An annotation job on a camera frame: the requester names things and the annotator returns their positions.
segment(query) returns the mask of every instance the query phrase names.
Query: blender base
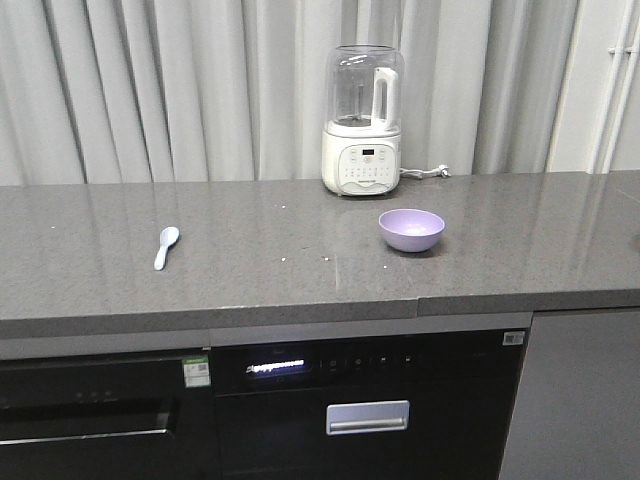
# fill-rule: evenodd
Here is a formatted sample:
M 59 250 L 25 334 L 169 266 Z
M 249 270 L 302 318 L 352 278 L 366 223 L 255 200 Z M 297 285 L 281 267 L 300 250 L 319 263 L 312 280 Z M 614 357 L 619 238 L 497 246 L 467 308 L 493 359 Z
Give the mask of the blender base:
M 400 135 L 346 138 L 322 133 L 322 180 L 338 195 L 380 195 L 400 180 Z

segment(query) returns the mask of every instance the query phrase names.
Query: white curtain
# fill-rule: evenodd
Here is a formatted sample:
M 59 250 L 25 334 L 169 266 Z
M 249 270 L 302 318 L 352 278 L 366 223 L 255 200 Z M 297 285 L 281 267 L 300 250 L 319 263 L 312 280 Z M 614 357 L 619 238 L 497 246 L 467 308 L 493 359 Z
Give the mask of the white curtain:
M 542 171 L 577 0 L 0 0 L 0 185 L 320 178 L 325 63 L 405 58 L 402 158 Z

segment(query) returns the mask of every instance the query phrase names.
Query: dishwasher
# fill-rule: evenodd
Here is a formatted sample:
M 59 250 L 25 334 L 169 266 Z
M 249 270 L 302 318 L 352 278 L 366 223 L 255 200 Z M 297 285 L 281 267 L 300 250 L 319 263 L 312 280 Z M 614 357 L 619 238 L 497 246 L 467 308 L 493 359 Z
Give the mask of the dishwasher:
M 219 478 L 207 353 L 0 362 L 0 478 Z
M 497 479 L 525 334 L 214 348 L 222 477 Z

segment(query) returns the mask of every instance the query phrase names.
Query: digital display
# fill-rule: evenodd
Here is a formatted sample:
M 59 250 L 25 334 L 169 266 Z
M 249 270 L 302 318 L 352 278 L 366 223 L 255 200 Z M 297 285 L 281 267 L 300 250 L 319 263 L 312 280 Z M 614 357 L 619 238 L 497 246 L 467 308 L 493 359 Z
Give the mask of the digital display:
M 246 373 L 272 373 L 280 372 L 293 367 L 304 366 L 304 360 L 291 360 L 288 362 L 263 363 L 262 365 L 249 365 Z

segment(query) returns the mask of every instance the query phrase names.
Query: blender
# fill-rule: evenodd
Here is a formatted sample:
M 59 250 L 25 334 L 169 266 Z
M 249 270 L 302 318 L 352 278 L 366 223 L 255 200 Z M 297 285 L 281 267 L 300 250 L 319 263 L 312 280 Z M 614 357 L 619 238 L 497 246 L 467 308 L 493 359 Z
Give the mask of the blender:
M 322 179 L 338 195 L 378 195 L 398 184 L 403 66 L 386 46 L 341 46 L 329 55 Z

